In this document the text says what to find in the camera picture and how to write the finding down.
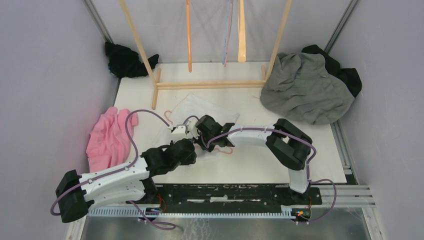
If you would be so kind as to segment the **orange plastic hanger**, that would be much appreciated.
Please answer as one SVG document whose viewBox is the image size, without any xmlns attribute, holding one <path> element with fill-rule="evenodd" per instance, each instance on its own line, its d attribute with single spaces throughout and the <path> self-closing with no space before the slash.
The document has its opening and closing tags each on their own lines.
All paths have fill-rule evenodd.
<svg viewBox="0 0 424 240">
<path fill-rule="evenodd" d="M 191 39 L 191 1 L 186 0 L 186 33 L 187 33 L 187 56 L 188 72 L 192 72 L 192 39 Z"/>
</svg>

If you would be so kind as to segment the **white skirt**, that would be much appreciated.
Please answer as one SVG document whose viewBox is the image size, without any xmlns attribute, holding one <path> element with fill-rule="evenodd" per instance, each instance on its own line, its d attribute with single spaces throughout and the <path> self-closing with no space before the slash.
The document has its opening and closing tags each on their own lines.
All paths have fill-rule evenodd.
<svg viewBox="0 0 424 240">
<path fill-rule="evenodd" d="M 240 117 L 239 113 L 228 110 L 226 108 L 223 108 L 211 102 L 208 102 L 192 93 L 188 94 L 179 104 L 176 105 L 174 109 L 169 111 L 173 112 L 172 114 L 173 116 L 175 116 L 174 114 L 176 114 L 178 119 L 186 118 L 190 115 L 196 115 L 199 118 L 201 118 L 204 115 L 209 115 L 213 117 L 216 122 L 220 124 L 235 123 L 237 119 Z M 200 155 L 198 156 L 197 154 L 197 158 L 200 160 L 206 160 L 206 159 L 211 159 L 213 157 L 224 156 L 224 155 L 226 154 L 222 154 L 220 152 L 216 152 L 216 153 L 206 152 L 206 154 L 203 156 L 200 156 Z"/>
</svg>

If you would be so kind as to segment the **grey garment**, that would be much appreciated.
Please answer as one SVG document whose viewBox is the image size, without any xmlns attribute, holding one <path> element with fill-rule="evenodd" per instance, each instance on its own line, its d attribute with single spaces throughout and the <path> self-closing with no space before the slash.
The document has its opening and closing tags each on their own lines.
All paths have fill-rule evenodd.
<svg viewBox="0 0 424 240">
<path fill-rule="evenodd" d="M 339 120 L 354 102 L 341 79 L 328 73 L 321 54 L 276 55 L 260 102 L 291 121 L 329 125 Z"/>
</svg>

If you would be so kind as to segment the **pink wire hanger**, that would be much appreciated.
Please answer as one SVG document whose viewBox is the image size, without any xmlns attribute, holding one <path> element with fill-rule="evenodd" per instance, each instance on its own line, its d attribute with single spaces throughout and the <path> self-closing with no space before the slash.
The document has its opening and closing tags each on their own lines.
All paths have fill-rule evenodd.
<svg viewBox="0 0 424 240">
<path fill-rule="evenodd" d="M 176 114 L 174 114 L 175 116 L 173 116 L 173 112 L 170 110 L 166 110 L 163 114 L 164 118 L 166 119 L 167 123 L 168 123 L 168 127 L 167 127 L 167 132 L 169 133 L 169 137 L 171 138 L 174 142 L 176 142 L 179 138 L 183 135 L 181 134 L 172 134 L 171 130 L 173 127 L 175 127 L 176 125 L 185 125 L 187 123 L 187 121 L 189 119 L 197 119 L 198 121 L 200 120 L 200 118 L 197 115 L 189 115 L 185 118 L 178 118 L 178 116 Z M 183 138 L 190 138 L 193 137 L 190 133 L 187 133 L 185 137 Z M 201 153 L 201 148 L 199 145 L 197 145 L 196 143 L 194 144 L 194 147 L 196 149 L 196 153 L 198 156 L 205 156 L 205 154 L 207 154 L 205 151 L 203 151 L 203 153 Z M 231 147 L 215 147 L 215 149 L 212 151 L 212 153 L 221 153 L 221 154 L 225 154 L 225 155 L 231 155 L 233 153 L 233 149 Z"/>
</svg>

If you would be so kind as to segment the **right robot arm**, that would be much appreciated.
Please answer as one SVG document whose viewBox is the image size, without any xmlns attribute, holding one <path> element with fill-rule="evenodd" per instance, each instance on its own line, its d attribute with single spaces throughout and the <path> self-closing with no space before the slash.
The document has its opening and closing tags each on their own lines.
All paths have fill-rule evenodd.
<svg viewBox="0 0 424 240">
<path fill-rule="evenodd" d="M 256 146 L 270 150 L 288 169 L 289 199 L 302 204 L 309 198 L 309 162 L 316 155 L 312 139 L 287 119 L 266 126 L 242 126 L 233 122 L 219 124 L 209 115 L 190 127 L 195 142 L 207 152 L 216 147 Z"/>
</svg>

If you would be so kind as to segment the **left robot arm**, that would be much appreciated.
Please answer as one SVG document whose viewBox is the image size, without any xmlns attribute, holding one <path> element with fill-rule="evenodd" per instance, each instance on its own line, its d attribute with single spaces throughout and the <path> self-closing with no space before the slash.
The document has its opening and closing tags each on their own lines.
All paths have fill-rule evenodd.
<svg viewBox="0 0 424 240">
<path fill-rule="evenodd" d="M 89 211 L 118 202 L 139 201 L 149 204 L 158 191 L 153 177 L 165 175 L 179 166 L 196 162 L 195 145 L 189 139 L 152 147 L 137 159 L 101 171 L 78 174 L 66 172 L 58 184 L 50 213 L 63 223 L 71 223 Z"/>
</svg>

